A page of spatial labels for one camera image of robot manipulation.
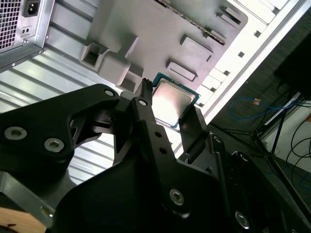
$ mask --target silver screw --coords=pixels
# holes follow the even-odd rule
[[[4,131],[4,136],[9,140],[21,140],[27,136],[27,131],[22,127],[12,126]]]
[[[46,215],[48,217],[53,217],[53,214],[51,213],[51,211],[47,207],[41,206],[41,211],[44,215]]]
[[[147,103],[144,100],[139,100],[139,103],[143,106],[147,106]]]
[[[184,204],[184,196],[177,189],[172,188],[170,190],[170,198],[176,205],[180,206]]]
[[[49,138],[44,142],[44,147],[50,152],[58,153],[65,147],[65,144],[58,138]]]
[[[246,230],[249,229],[249,223],[247,218],[240,212],[236,211],[235,212],[235,218],[238,221],[238,223]]]
[[[105,93],[106,93],[108,96],[114,96],[114,95],[115,95],[112,91],[109,91],[109,90],[105,90]]]

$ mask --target processor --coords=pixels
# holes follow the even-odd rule
[[[178,119],[188,106],[194,105],[200,95],[173,79],[158,73],[153,81],[152,109],[162,123],[176,128]]]

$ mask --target wooden surface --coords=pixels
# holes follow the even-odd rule
[[[0,226],[7,227],[18,233],[44,233],[46,227],[28,213],[0,208]]]

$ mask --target metal frame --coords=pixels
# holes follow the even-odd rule
[[[281,115],[281,122],[280,122],[279,129],[278,129],[279,133],[281,132],[286,113],[287,113],[287,111],[284,111]],[[180,159],[185,160],[187,163],[193,164],[193,165],[198,166],[202,169],[212,170],[213,174],[214,174],[214,167],[211,166],[212,161],[210,160],[209,157],[206,156],[208,151],[204,151],[207,149],[206,146],[205,147],[203,146],[204,144],[207,144],[206,142],[204,142],[204,138],[208,138],[208,135],[210,136],[210,134],[208,134],[207,126],[204,123],[204,119],[203,119],[202,114],[200,114],[198,109],[196,109],[196,111],[195,111],[195,109],[192,108],[192,109],[190,109],[190,111],[187,113],[186,116],[184,116],[183,118],[180,119],[179,124],[181,126],[180,127],[181,133],[183,135],[182,136],[183,148],[185,150],[184,154],[181,156]],[[213,126],[216,127],[217,129],[221,130],[222,132],[226,133],[227,135],[229,135],[229,136],[235,138],[236,140],[240,141],[241,143],[249,146],[253,150],[257,150],[253,146],[248,145],[244,141],[242,141],[239,138],[235,137],[234,135],[226,132],[225,130],[221,129],[220,127],[217,127],[216,125],[213,125]],[[276,136],[275,145],[277,144],[277,140],[278,140],[278,136]],[[212,151],[221,151],[217,148],[219,143],[222,142],[222,140],[218,136],[215,136],[212,134],[212,138],[209,138],[209,141],[215,142],[215,143],[213,143]],[[251,173],[251,175],[249,174],[250,175],[249,178],[246,178],[248,176],[247,174],[244,174],[245,176],[243,176],[240,173],[239,175],[240,175],[241,183],[246,182],[246,180],[248,180],[248,182],[249,182],[249,180],[251,180],[250,183],[248,184],[249,186],[251,186],[251,183],[255,183],[256,185],[258,185],[260,182],[262,182],[262,180],[263,180],[262,177],[264,177],[264,175],[260,172],[261,173],[260,174],[261,179],[258,182],[256,181],[256,171],[259,171],[259,169],[248,158],[247,155],[245,155],[241,152],[235,152],[235,153],[233,153],[233,156],[235,156],[235,158],[238,158],[242,161],[242,163],[237,163],[236,166],[238,166],[240,169],[242,169],[242,167],[244,167],[247,170],[249,170]],[[299,194],[297,193],[295,188],[292,186],[290,181],[287,179],[283,170],[280,168],[280,166],[275,161],[274,151],[267,154],[266,159],[267,159],[267,162],[271,165],[271,167],[273,167],[273,170],[275,171],[276,175],[280,178],[281,182],[285,185],[285,187],[287,188],[287,190],[291,194],[292,200],[294,201],[294,203],[297,204],[298,208],[304,214],[306,219],[311,219],[311,211],[306,206],[306,204],[304,203],[302,198],[299,196]],[[224,158],[222,158],[222,162],[226,164],[226,168],[223,170],[223,172],[226,172],[227,170],[232,169],[232,164],[230,164],[229,161],[225,162]],[[234,178],[233,174],[234,174],[235,170],[232,169],[231,171],[232,172],[229,175],[230,180],[231,180],[231,182],[234,182],[235,178]],[[269,186],[269,189],[272,187],[272,185],[266,181],[266,178],[264,179],[263,183],[264,183],[264,185]],[[282,199],[282,198],[280,198],[279,193],[276,193],[274,190],[271,192],[271,194],[272,193],[274,193],[273,195],[278,196],[277,200]],[[258,198],[257,200],[264,199],[265,197],[263,197],[263,196],[264,195],[260,196],[260,198]],[[237,198],[235,198],[235,201],[237,201],[238,203],[241,203],[241,201],[243,201],[243,200],[239,201],[239,200],[237,200]],[[284,227],[284,229],[282,231],[286,232],[287,230],[288,230],[288,228]],[[282,232],[280,229],[278,229],[278,230],[269,229],[269,232],[273,232],[273,231]]]
[[[60,182],[42,183],[40,190],[33,188],[31,182],[22,183],[20,180],[8,172],[0,171],[0,194],[4,194],[24,211],[31,213],[46,227],[51,227],[57,204],[75,184],[68,174]],[[42,192],[44,189],[49,189],[50,193]]]
[[[290,104],[292,104],[294,101],[297,101],[297,99],[300,97],[300,93],[296,93],[288,102],[287,104],[284,105],[284,107],[289,106]],[[289,109],[281,109],[279,110],[270,120],[268,120],[265,124],[261,125],[260,127],[258,127],[255,131],[250,132],[250,131],[241,131],[241,130],[233,130],[233,129],[223,129],[221,127],[219,127],[218,125],[214,124],[214,123],[210,123],[210,125],[214,128],[216,128],[217,130],[229,135],[230,137],[234,138],[235,140],[239,141],[240,143],[246,145],[247,147],[253,149],[253,150],[258,150],[258,148],[246,143],[245,141],[239,139],[238,137],[236,137],[234,134],[240,134],[240,135],[245,135],[245,136],[249,136],[253,142],[257,142],[260,152],[263,152],[264,154],[269,154],[269,153],[274,153],[275,149],[276,149],[276,144],[279,138],[279,134],[277,136],[277,139],[275,140],[274,143],[274,149],[272,151],[268,151],[266,149],[266,147],[263,145],[262,140],[261,140],[261,136],[263,134],[265,134],[266,131],[268,131],[271,127],[277,127],[277,125],[283,125],[284,119],[283,116],[284,114],[287,116],[288,112],[292,112],[293,108],[289,108]]]
[[[206,124],[212,121],[310,7],[311,0],[292,0],[284,6],[260,36],[264,42],[255,55],[233,80],[226,80],[202,108]]]
[[[35,45],[40,48],[44,47],[44,42],[47,39],[47,33],[49,28],[50,19],[52,16],[53,8],[54,8],[55,0],[46,0],[44,1],[43,7],[41,7],[40,11],[40,19],[38,22],[38,27],[36,31],[36,39]]]
[[[131,41],[130,35],[124,36],[123,34],[133,31],[134,34],[139,35],[138,43],[128,57],[128,62],[132,61],[131,68],[133,68],[134,75],[128,75],[125,79],[135,83],[134,90],[140,84],[141,79],[136,77],[140,76],[142,71],[143,75],[150,80],[153,80],[160,72],[171,76],[176,82],[196,90],[247,24],[247,16],[231,3],[224,1],[221,4],[222,7],[219,7],[218,3],[214,1],[205,1],[204,4],[199,4],[201,8],[198,9],[193,9],[193,5],[187,0],[172,2],[174,8],[162,0],[128,0],[126,3],[122,0],[100,1],[86,40],[95,41],[111,51],[118,51]],[[132,8],[132,11],[124,12],[124,7]],[[180,9],[179,11],[174,10],[179,7],[180,9],[185,8],[185,15],[179,12]],[[195,10],[200,11],[200,14],[194,14]],[[128,24],[122,20],[119,22],[119,14],[123,14],[124,19],[131,19],[131,23]],[[202,26],[195,23],[200,20],[204,22],[201,22]],[[119,24],[117,22],[124,28],[111,31],[110,28]],[[146,27],[145,24],[150,24],[152,27]],[[210,29],[209,32],[203,26],[210,26],[217,30]],[[189,39],[189,43],[183,43],[186,37]],[[116,55],[119,60],[124,58],[121,55]],[[96,64],[100,63],[101,59],[103,56],[99,54]],[[170,68],[170,63],[175,64],[174,68]],[[99,72],[99,76],[106,78],[102,72]]]
[[[298,98],[299,95],[300,95],[300,93],[296,94],[294,96],[294,98]],[[285,185],[285,187],[287,188],[287,190],[291,194],[293,200],[295,201],[295,203],[297,204],[297,206],[299,207],[301,212],[306,216],[306,218],[311,219],[310,209],[307,207],[307,205],[304,203],[304,201],[302,200],[302,198],[300,197],[300,195],[298,194],[298,192],[296,191],[294,186],[291,184],[289,179],[286,177],[282,168],[275,161],[276,146],[277,146],[278,139],[279,139],[279,136],[280,136],[283,124],[284,124],[285,117],[289,111],[290,111],[290,108],[281,110],[280,111],[281,113],[274,116],[273,119],[271,121],[269,121],[269,123],[267,125],[263,125],[263,127],[260,127],[258,130],[254,131],[254,132],[246,132],[246,131],[239,131],[239,130],[233,131],[233,133],[235,133],[235,134],[243,134],[243,135],[249,136],[254,142],[257,143],[257,146],[259,148],[253,147],[252,145],[249,145],[248,143],[244,142],[243,140],[241,140],[238,137],[236,137],[235,135],[233,135],[232,132],[230,133],[227,130],[222,129],[221,127],[219,127],[213,123],[210,123],[210,125],[212,127],[215,127],[216,129],[220,130],[221,132],[224,132],[225,134],[229,135],[230,137],[234,138],[235,140],[241,142],[242,144],[248,146],[249,148],[251,148],[251,149],[253,149],[259,153],[263,153],[262,158],[266,159],[267,163],[269,164],[269,166],[271,167],[273,172],[279,177],[281,182]],[[267,131],[270,127],[272,127],[275,124],[278,124],[276,137],[275,137],[275,140],[273,143],[272,150],[268,151],[267,148],[262,143],[262,140],[260,139],[259,135],[264,133],[265,131]]]
[[[16,49],[18,49],[18,55],[19,58],[17,59],[16,57]],[[27,47],[20,47],[20,48],[16,48],[16,49],[12,49],[10,51],[5,52],[6,53],[6,60],[4,60],[4,63],[2,64],[3,66],[0,67],[0,73],[4,72],[8,69],[11,69],[23,62],[26,62],[27,60],[42,54],[44,52],[44,50],[36,45],[30,45]]]

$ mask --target power socket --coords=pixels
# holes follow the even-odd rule
[[[25,2],[23,16],[25,18],[37,16],[41,0],[27,0]]]

